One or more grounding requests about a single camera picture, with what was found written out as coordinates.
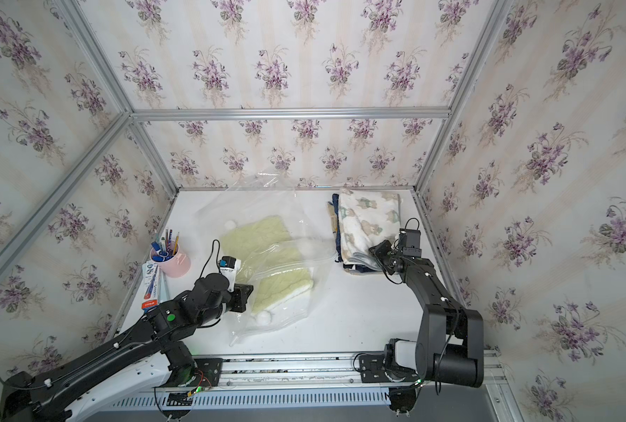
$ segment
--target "plastic bag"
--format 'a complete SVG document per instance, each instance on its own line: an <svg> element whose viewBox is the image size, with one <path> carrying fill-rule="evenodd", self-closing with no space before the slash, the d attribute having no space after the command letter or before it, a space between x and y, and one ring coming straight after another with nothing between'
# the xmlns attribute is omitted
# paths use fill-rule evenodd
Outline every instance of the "plastic bag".
<svg viewBox="0 0 626 422"><path fill-rule="evenodd" d="M220 257L241 260L235 283L254 286L248 310L229 316L235 318L231 345L308 315L335 249L330 233L309 221L293 182L260 172L220 193L196 216L204 240L220 241Z"/></svg>
<svg viewBox="0 0 626 422"><path fill-rule="evenodd" d="M307 317L323 291L334 256L332 241L311 238L276 243L250 255L236 282L246 280L254 291L247 310L236 316L230 345Z"/></svg>

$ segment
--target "stack of towels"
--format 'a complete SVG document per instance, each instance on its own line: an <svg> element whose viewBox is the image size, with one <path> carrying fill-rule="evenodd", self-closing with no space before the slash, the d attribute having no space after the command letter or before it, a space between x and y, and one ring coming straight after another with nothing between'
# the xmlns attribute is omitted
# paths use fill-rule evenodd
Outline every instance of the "stack of towels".
<svg viewBox="0 0 626 422"><path fill-rule="evenodd" d="M338 262L352 274L380 271L369 248L383 241L391 243L400 232L400 196L343 188L332 195L330 212L336 217Z"/></svg>

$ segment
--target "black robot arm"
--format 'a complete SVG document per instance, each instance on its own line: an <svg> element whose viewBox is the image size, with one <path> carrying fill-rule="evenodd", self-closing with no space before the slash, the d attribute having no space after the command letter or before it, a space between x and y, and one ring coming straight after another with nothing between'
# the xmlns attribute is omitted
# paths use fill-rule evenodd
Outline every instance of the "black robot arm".
<svg viewBox="0 0 626 422"><path fill-rule="evenodd" d="M417 341L391 339L386 345L385 369L394 373L416 370L419 387L425 381L481 386L484 380L482 316L461 306L438 280L433 263L421 258L420 232L400 229L396 248L384 241L370 248L370 252L387 274L400 275L423 308ZM463 343L449 343L451 335ZM397 405L394 410L404 411L404 408Z"/></svg>
<svg viewBox="0 0 626 422"><path fill-rule="evenodd" d="M186 290L148 311L122 334L71 362L36 376L20 372L8 378L0 402L6 422L65 421L70 403L121 369L156 352L166 355L168 369L181 384L195 362L181 341L224 311L243 312L252 286L236 284L232 292L221 274L208 274Z"/></svg>

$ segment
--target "white table surface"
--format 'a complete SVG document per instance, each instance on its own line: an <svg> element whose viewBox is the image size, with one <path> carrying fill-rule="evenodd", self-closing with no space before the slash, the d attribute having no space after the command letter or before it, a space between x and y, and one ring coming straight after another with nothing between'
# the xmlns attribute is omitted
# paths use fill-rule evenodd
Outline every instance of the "white table surface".
<svg viewBox="0 0 626 422"><path fill-rule="evenodd" d="M400 194L402 227L411 217L419 218L410 190L392 190ZM179 242L191 258L191 268L180 278L167 278L170 297L190 290L210 254L211 238L203 236L197 212L221 192L182 191L177 197L166 227L179 230ZM332 239L331 224L326 201L334 190L298 190L306 215L320 233ZM421 224L422 256L436 266L433 249ZM324 291L308 317L282 330L247 337L243 342L229 346L235 314L226 313L222 321L212 328L197 330L184 339L192 354L257 354L257 353L317 353L383 350L391 338L416 340L419 333L422 309L414 293L405 284L396 286L383 274L350 275L340 263L333 263ZM134 324L141 316L141 298L145 286L140 287L123 323L123 329Z"/></svg>

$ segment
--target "toothpaste box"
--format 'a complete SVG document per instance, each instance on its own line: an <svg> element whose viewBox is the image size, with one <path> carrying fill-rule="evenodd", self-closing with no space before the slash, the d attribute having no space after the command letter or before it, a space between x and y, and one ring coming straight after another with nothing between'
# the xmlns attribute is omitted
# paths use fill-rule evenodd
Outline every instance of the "toothpaste box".
<svg viewBox="0 0 626 422"><path fill-rule="evenodd" d="M160 279L162 272L154 261L147 261L142 265L142 274L144 285L147 289L142 298L142 309L148 312L149 309L158 306L160 301Z"/></svg>

